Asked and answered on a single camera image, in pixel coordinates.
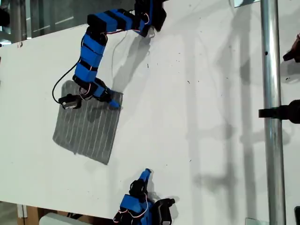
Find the silver pipe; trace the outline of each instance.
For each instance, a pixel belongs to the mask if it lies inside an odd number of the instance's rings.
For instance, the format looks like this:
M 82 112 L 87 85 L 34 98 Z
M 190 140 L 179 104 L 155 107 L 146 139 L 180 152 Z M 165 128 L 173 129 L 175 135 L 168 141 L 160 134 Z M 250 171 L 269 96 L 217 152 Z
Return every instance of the silver pipe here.
M 277 0 L 261 0 L 264 108 L 281 105 Z M 285 225 L 285 179 L 282 124 L 265 119 L 270 225 Z
M 27 39 L 25 0 L 12 0 L 10 2 L 10 41 L 16 43 Z

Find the blue robotic arm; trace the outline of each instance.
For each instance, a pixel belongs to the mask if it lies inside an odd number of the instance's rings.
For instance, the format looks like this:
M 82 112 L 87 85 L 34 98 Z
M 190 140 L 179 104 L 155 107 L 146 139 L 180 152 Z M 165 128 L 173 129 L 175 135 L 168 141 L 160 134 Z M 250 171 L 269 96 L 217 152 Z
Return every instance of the blue robotic arm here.
M 81 107 L 82 100 L 95 98 L 119 107 L 119 103 L 112 98 L 113 92 L 102 80 L 96 78 L 107 43 L 107 34 L 134 30 L 145 37 L 151 26 L 160 31 L 165 18 L 163 0 L 136 0 L 135 15 L 124 9 L 88 15 L 89 27 L 82 38 L 80 58 L 73 76 L 73 80 L 80 87 L 79 95 L 68 94 L 60 98 L 58 103 L 65 109 L 76 109 Z
M 170 207 L 174 199 L 161 199 L 154 203 L 148 198 L 147 185 L 151 170 L 145 169 L 140 178 L 130 185 L 129 195 L 124 195 L 120 210 L 113 218 L 120 225 L 171 225 Z

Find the black mount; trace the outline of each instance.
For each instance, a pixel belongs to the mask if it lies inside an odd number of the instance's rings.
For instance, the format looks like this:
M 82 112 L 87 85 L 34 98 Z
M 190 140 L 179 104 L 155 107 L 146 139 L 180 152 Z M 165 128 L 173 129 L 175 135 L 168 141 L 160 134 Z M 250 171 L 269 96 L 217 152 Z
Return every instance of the black mount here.
M 58 102 L 64 109 L 79 109 L 82 99 L 79 95 L 67 94 L 67 96 L 58 99 Z
M 152 224 L 154 225 L 171 225 L 172 217 L 170 207 L 175 204 L 173 198 L 166 198 L 158 200 L 151 209 Z
M 258 114 L 259 118 L 290 120 L 292 123 L 300 124 L 300 100 L 294 100 L 289 105 L 260 109 Z

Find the gray cloth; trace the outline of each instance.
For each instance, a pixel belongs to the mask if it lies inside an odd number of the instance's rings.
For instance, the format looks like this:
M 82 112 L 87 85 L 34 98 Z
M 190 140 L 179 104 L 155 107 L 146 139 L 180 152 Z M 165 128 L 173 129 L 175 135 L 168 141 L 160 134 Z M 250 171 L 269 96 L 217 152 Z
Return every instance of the gray cloth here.
M 67 81 L 62 96 L 78 94 L 79 86 Z M 113 99 L 122 105 L 123 94 L 114 92 Z M 53 140 L 59 146 L 108 164 L 120 117 L 121 107 L 112 109 L 107 103 L 92 98 L 82 101 L 80 109 L 64 110 L 60 107 Z

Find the white surface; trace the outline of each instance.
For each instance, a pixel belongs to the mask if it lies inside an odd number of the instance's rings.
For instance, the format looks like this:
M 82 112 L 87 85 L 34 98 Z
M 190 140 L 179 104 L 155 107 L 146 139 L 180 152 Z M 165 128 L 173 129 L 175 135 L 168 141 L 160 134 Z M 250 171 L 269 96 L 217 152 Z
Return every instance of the white surface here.
M 48 213 L 43 216 L 39 225 L 89 225 L 87 223 L 78 221 L 76 219 L 71 219 L 69 217 L 64 217 L 55 213 Z
M 150 168 L 148 189 L 177 200 L 175 225 L 269 220 L 258 118 L 260 4 L 233 9 L 225 0 L 171 0 L 165 9 L 163 29 L 149 45 L 134 32 L 109 36 L 98 77 L 126 88 L 108 166 L 52 141 L 59 106 L 51 90 L 77 61 L 86 26 L 0 49 L 0 200 L 112 218 L 130 183 Z M 299 32 L 300 2 L 280 0 L 279 9 L 283 55 Z M 289 83 L 283 77 L 284 104 L 299 98 L 299 79 L 290 82 L 299 71 L 293 62 L 282 64 L 282 76 L 297 73 Z M 293 224 L 300 127 L 285 121 L 283 128 L 287 224 Z
M 246 218 L 246 225 L 269 225 L 268 222 Z
M 258 1 L 259 0 L 234 0 L 234 7 L 240 7 L 240 6 L 252 4 L 252 3 L 258 2 Z

